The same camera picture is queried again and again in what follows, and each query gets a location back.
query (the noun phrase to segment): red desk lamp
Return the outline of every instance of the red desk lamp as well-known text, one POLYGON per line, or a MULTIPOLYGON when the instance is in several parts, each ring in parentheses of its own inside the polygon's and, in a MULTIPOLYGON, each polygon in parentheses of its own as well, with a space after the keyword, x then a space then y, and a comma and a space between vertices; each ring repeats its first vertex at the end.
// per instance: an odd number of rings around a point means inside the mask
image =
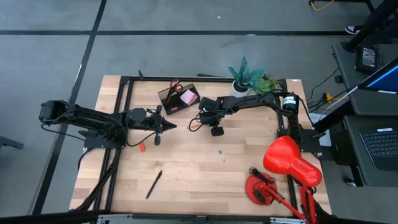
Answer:
POLYGON ((246 180, 246 194, 259 205, 270 205, 274 200, 284 204, 299 219, 307 224, 316 224, 315 201, 312 188, 322 180, 322 173, 315 166, 301 158, 298 145, 289 136, 276 139, 264 155, 263 166, 275 174, 290 174, 301 184, 300 196, 302 199, 301 214, 297 209, 287 203, 278 193, 275 179, 265 173, 251 168, 251 174, 246 180))

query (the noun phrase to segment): red lamp base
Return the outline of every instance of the red lamp base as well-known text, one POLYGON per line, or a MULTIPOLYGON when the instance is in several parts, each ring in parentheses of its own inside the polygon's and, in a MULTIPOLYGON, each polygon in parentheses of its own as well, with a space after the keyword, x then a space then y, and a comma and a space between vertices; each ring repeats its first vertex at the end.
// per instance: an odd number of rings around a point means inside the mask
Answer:
MULTIPOLYGON (((272 177, 266 173, 263 173, 264 177, 266 177, 267 179, 272 179, 272 177)), ((258 179, 256 176, 254 175, 250 175, 247 179, 246 179, 246 183, 245 183, 245 190, 246 190, 246 195, 250 198, 250 200, 258 205, 270 205, 273 201, 274 198, 273 196, 265 190, 262 190, 261 185, 265 184, 262 180, 258 179), (262 196, 264 196, 265 198, 265 203, 261 203, 257 197, 254 195, 254 191, 255 190, 260 190, 262 196)), ((277 191, 277 187, 276 187, 276 183, 272 183, 269 184, 270 187, 272 187, 273 189, 275 189, 275 191, 277 191)))

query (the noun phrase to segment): artificial plant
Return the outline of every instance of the artificial plant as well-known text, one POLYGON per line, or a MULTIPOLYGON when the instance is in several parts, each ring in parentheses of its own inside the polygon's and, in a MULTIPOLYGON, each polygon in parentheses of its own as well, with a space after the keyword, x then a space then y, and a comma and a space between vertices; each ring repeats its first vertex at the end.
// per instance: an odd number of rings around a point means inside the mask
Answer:
POLYGON ((235 82, 241 88, 254 88, 264 74, 263 68, 257 68, 249 72, 248 61, 244 56, 241 62, 239 73, 233 67, 228 67, 231 74, 235 77, 235 82))
POLYGON ((271 75, 267 74, 264 75, 264 77, 260 79, 258 83, 254 86, 254 91, 257 94, 263 94, 273 90, 277 84, 278 84, 278 79, 271 78, 271 75))

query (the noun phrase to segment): shoe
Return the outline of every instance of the shoe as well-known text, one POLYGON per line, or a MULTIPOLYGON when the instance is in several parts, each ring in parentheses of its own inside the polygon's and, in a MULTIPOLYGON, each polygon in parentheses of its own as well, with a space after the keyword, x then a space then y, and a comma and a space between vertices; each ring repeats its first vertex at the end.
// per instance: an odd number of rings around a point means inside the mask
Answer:
POLYGON ((361 31, 362 26, 348 26, 345 28, 346 32, 352 35, 356 35, 361 31))

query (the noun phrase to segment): potted plant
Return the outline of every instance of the potted plant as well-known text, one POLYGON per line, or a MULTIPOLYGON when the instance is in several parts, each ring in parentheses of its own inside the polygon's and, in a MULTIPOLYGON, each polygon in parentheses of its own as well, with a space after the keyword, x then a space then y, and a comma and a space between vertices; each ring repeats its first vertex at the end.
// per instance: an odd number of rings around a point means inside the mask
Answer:
POLYGON ((254 86, 254 91, 257 94, 263 94, 276 88, 278 79, 271 78, 270 74, 264 75, 258 83, 254 86))
POLYGON ((235 97, 247 96, 249 90, 254 88, 264 74, 263 68, 258 68, 249 72, 248 61, 244 56, 241 62, 239 72, 236 72, 233 67, 228 67, 231 74, 235 77, 232 82, 232 95, 235 97))

